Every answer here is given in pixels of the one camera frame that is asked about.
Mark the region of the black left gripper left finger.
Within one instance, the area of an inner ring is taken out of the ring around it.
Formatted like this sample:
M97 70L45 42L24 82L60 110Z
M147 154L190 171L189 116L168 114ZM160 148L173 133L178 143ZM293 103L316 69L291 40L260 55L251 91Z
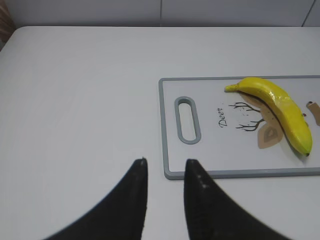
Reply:
M95 207L48 237L49 240L140 240L148 202L148 163L133 162L129 170Z

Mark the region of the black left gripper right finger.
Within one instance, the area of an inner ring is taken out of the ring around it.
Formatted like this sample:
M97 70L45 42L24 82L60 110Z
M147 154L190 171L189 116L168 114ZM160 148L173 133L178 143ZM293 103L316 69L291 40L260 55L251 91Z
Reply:
M196 159L185 164L184 212L191 240L285 240L239 206Z

